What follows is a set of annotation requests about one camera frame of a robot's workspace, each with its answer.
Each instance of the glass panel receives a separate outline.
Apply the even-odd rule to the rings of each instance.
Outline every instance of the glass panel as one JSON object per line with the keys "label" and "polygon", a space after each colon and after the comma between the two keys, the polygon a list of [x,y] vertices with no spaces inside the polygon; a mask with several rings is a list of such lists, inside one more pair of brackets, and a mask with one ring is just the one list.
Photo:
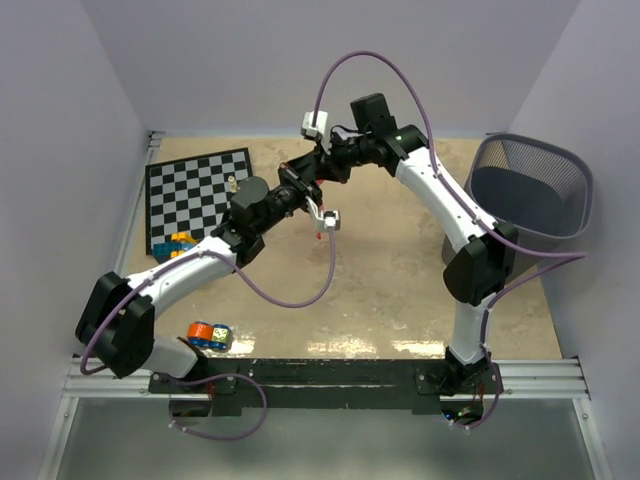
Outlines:
{"label": "glass panel", "polygon": [[[405,411],[271,410],[238,442],[169,429],[167,401],[82,400],[60,480],[593,478],[571,401],[503,401],[470,435]],[[191,419],[231,433],[258,417]]]}

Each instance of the cable connector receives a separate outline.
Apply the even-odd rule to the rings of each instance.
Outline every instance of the cable connector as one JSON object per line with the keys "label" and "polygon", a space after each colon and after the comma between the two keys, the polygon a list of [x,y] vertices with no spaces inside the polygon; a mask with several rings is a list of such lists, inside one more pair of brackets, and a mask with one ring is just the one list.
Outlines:
{"label": "cable connector", "polygon": [[327,123],[329,122],[329,114],[327,112],[318,111],[316,124],[313,123],[313,112],[306,112],[302,119],[302,127],[300,134],[307,140],[320,142],[326,135]]}
{"label": "cable connector", "polygon": [[311,215],[317,232],[340,230],[340,212],[338,210],[325,210],[321,212],[311,197],[306,197],[307,211]]}

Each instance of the colorful toy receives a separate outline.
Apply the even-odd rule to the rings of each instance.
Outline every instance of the colorful toy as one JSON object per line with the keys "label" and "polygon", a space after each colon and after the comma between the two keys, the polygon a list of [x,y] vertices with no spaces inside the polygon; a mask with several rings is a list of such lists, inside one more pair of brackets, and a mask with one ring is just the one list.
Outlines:
{"label": "colorful toy", "polygon": [[196,347],[226,350],[230,340],[231,329],[221,323],[209,325],[205,322],[195,322],[189,325],[187,331],[187,341]]}

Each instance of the blue block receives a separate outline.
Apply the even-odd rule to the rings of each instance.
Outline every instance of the blue block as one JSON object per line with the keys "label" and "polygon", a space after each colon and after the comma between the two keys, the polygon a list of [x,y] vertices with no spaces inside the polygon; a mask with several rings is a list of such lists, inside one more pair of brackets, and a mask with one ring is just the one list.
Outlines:
{"label": "blue block", "polygon": [[180,250],[190,250],[195,247],[192,243],[178,243],[178,242],[165,242],[156,243],[153,246],[151,255],[156,259],[158,263],[164,263],[171,258],[172,252],[179,252]]}

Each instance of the cable clip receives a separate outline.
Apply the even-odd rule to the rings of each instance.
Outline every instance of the cable clip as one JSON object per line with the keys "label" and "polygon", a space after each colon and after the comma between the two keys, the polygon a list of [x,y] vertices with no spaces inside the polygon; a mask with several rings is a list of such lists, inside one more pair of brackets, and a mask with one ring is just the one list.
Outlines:
{"label": "cable clip", "polygon": [[307,211],[315,223],[317,232],[340,230],[340,212],[338,210],[320,211],[311,197],[306,197]]}

